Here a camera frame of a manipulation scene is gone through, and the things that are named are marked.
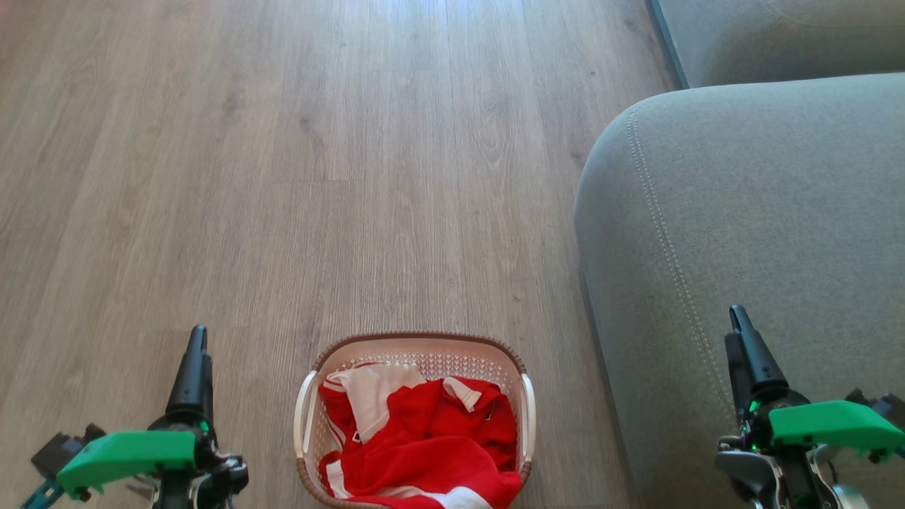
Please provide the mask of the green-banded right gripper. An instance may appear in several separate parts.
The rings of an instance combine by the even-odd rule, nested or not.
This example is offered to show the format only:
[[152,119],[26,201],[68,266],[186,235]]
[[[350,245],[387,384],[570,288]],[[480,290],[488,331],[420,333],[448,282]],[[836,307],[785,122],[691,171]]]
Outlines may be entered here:
[[868,406],[846,399],[811,402],[789,388],[766,342],[741,305],[730,307],[725,336],[728,379],[744,451],[775,455],[789,448],[853,449],[859,455],[905,455],[905,432]]

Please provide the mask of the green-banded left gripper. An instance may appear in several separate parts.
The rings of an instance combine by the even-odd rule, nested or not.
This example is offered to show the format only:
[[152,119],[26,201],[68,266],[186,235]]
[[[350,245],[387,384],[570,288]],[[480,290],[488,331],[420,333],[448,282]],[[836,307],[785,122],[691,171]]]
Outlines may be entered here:
[[71,497],[134,476],[175,472],[190,479],[218,464],[213,422],[213,365],[208,333],[192,329],[167,403],[145,431],[116,431],[87,442],[56,476]]

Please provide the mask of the red basketball jersey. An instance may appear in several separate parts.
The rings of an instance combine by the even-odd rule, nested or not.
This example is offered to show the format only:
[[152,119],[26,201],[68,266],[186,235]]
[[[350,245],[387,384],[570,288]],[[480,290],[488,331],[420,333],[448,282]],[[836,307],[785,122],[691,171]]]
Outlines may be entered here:
[[320,458],[333,498],[389,509],[510,509],[522,489],[517,420],[489,381],[446,377],[383,397],[372,437],[337,381],[319,388],[339,449]]

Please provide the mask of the white garment with red trim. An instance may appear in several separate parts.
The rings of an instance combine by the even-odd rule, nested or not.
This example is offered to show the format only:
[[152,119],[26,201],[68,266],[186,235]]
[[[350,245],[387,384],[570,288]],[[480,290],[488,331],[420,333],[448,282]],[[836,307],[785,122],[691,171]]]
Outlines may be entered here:
[[365,444],[387,425],[388,397],[426,381],[414,364],[368,362],[327,375],[321,387],[346,397],[356,425],[353,437]]

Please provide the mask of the white plastic laundry basket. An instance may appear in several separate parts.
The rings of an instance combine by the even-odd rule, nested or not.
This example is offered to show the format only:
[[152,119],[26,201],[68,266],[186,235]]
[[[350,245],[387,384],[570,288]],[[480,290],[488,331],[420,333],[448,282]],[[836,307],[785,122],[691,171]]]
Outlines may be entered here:
[[340,339],[321,352],[298,390],[292,420],[298,479],[320,505],[329,509],[387,509],[330,496],[327,482],[317,473],[320,458],[337,449],[317,387],[327,375],[363,362],[414,365],[427,379],[460,376],[497,384],[516,416],[516,467],[521,483],[527,485],[536,443],[537,404],[526,364],[512,348],[494,338],[466,333],[368,333]]

